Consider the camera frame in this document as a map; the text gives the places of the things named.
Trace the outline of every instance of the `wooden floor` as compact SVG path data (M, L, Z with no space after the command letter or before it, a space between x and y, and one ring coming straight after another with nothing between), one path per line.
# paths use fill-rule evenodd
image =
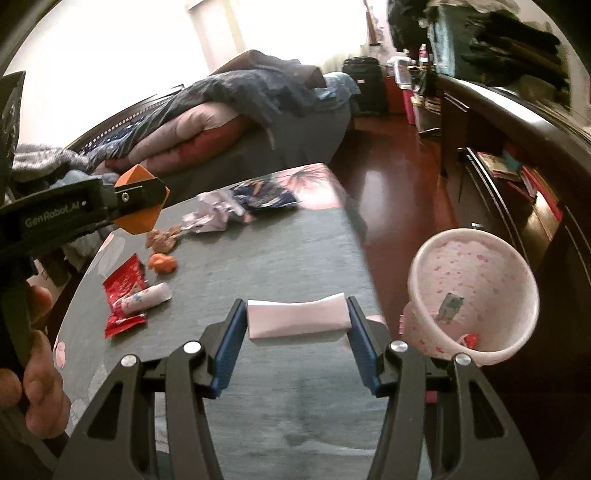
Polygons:
M405 116L361 117L330 168L367 223L366 260L395 334L415 253L435 233L456 226L439 179L439 142L419 139Z

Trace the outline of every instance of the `blue gripper pad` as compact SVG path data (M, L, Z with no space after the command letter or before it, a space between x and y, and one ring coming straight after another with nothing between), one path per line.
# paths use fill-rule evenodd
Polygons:
M363 314L363 312L361 309L355 308L356 302L354 304L353 301L354 297L347 299L349 317L351 318L351 330L347 333L349 344L363 384L370 390L372 395L377 395L381 386L377 375L378 353L372 347L368 333L359 318L359 315Z
M230 384L230 378L246 333L246 303L244 300L237 300L236 303L232 307L234 314L226 327L226 333L213 358L215 376L210 384L213 398L218 398L222 390Z

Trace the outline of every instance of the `red snack packet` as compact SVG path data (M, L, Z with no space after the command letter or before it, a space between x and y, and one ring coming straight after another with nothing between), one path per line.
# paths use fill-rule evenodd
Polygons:
M460 338L458 338L457 342L460 345L465 346L466 348L469 348L471 350L475 350L476 345L478 344L478 334L477 333L467 333L465 335L462 335Z
M117 335L134 325L141 325L142 323L146 323L146 315L143 313L126 319L121 319L117 315L111 315L105 326L105 338L111 338L113 335Z
M105 326L105 338L124 332L134 325L146 323L145 315L124 318L118 316L113 310L113 305L117 300L147 288L144 279L144 266L136 254L132 255L103 282L103 288L112 312Z

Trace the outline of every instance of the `dark gray table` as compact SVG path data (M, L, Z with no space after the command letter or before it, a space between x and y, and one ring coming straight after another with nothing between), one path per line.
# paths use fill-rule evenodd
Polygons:
M312 209L185 237L174 252L175 274L147 274L150 284L168 281L173 298L150 310L146 326L105 340L109 307L102 282L133 253L148 259L144 235L114 232L76 291L59 333L66 344L64 389L73 402L68 432L125 354L142 360L167 356L223 320L236 298L311 301L342 291L355 295L368 316L381 313L346 210L327 191L320 203L310 203L320 187L308 187L295 189ZM157 228L179 223L195 204L192 199L163 210ZM248 336L230 387L206 403L226 480L366 478L385 406L385 399L373 398L362 385L345 339L260 347ZM157 448L167 451L162 397L156 427ZM419 478L430 478L427 463Z

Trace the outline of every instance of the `red pillow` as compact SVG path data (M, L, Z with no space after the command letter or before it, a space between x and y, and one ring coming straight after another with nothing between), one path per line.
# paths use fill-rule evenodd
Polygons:
M254 125L256 123L247 116L238 115L221 127L205 130L170 150L146 158L140 165L157 177L185 170L226 151ZM101 164L97 170L101 167L124 173L132 166L124 157L107 159L104 166Z

